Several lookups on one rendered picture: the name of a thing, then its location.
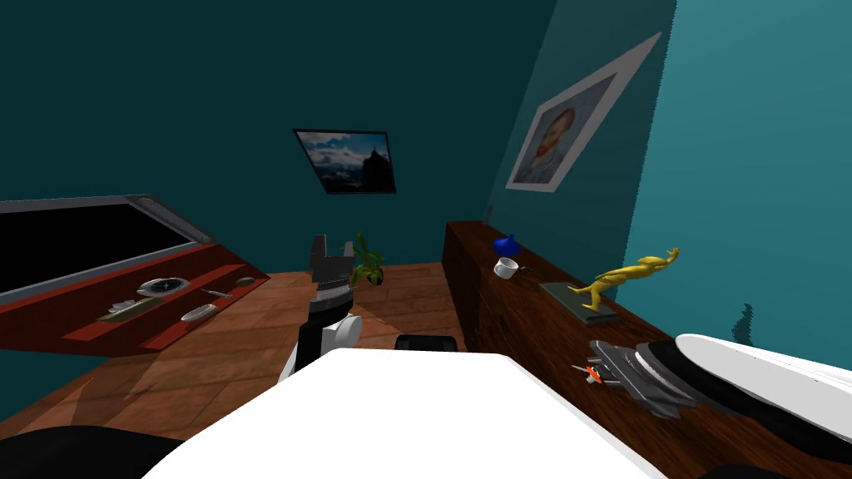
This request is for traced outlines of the red television stand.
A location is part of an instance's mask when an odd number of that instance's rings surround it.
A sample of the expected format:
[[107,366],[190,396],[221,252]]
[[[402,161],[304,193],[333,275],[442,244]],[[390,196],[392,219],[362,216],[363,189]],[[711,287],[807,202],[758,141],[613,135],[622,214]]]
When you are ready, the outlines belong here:
[[162,350],[269,281],[221,244],[160,259],[0,305],[0,350],[122,357]]

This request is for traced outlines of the black television grey frame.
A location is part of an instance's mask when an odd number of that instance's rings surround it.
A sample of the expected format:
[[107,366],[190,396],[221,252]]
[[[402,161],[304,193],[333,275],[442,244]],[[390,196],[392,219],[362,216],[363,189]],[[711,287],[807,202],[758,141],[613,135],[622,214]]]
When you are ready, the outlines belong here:
[[0,201],[0,305],[213,241],[152,195]]

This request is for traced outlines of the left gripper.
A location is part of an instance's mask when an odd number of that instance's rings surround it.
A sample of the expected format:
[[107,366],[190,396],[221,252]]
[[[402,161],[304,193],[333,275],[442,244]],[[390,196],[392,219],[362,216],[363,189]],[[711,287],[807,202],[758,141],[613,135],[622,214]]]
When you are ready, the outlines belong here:
[[354,270],[354,245],[347,241],[343,256],[327,256],[326,235],[316,235],[310,249],[311,280],[315,284],[349,282]]

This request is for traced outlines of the dark wooden sideboard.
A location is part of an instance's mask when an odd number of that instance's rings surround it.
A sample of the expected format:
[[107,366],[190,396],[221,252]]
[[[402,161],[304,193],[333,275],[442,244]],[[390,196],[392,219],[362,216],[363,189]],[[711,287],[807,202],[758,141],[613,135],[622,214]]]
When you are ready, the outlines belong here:
[[791,479],[852,479],[852,467],[811,457],[745,417],[700,406],[677,420],[653,416],[620,389],[590,385],[578,370],[594,339],[631,347],[665,334],[621,306],[614,322],[584,324],[542,288],[570,276],[523,249],[522,270],[493,273],[499,233],[480,221],[449,223],[442,265],[471,352],[501,353],[579,408],[668,479],[695,479],[723,464],[747,464]]

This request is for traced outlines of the framed landscape picture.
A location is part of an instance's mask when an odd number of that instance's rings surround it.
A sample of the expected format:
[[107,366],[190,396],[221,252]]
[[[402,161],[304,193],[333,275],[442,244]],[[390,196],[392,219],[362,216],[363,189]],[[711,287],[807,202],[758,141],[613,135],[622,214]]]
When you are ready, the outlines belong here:
[[393,195],[397,192],[385,131],[293,130],[328,195]]

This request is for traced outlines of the yellow figure statue grey base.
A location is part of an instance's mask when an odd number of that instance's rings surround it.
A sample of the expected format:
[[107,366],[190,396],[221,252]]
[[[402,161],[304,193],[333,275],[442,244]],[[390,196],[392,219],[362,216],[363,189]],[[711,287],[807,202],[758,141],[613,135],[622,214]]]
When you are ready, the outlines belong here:
[[584,324],[600,324],[618,319],[618,314],[603,303],[605,290],[619,286],[631,279],[649,277],[664,270],[680,253],[678,248],[667,252],[667,258],[643,256],[636,264],[599,274],[588,286],[575,287],[569,283],[540,284],[569,313]]

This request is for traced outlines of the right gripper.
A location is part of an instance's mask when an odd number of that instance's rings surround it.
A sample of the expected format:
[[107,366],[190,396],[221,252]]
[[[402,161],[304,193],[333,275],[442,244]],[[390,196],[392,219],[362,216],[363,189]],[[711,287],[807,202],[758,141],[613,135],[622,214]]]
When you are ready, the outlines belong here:
[[599,364],[604,385],[622,388],[653,415],[677,419],[683,408],[696,408],[696,401],[654,373],[635,349],[599,340],[589,343],[593,355],[589,366]]

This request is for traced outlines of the framed portrait picture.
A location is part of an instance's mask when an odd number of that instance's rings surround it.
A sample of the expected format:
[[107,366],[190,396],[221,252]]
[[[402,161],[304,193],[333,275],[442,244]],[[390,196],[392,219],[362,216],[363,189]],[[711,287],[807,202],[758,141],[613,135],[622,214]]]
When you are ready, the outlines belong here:
[[541,104],[506,189],[556,192],[660,38],[654,34]]

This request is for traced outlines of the green potted plant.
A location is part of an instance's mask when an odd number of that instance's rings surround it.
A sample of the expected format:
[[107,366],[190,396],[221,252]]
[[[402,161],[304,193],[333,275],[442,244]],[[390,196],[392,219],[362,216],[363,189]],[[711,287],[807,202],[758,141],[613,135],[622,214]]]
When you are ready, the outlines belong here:
[[373,285],[381,285],[384,282],[382,264],[385,258],[368,247],[362,232],[357,234],[357,241],[353,245],[353,252],[360,264],[354,270],[350,286],[354,288],[361,279]]

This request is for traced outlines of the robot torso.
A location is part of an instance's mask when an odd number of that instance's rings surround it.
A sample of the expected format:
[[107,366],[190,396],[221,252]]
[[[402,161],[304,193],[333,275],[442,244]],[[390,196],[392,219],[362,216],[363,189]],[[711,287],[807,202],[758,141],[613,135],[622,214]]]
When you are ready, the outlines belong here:
[[511,358],[339,348],[143,479],[666,479]]

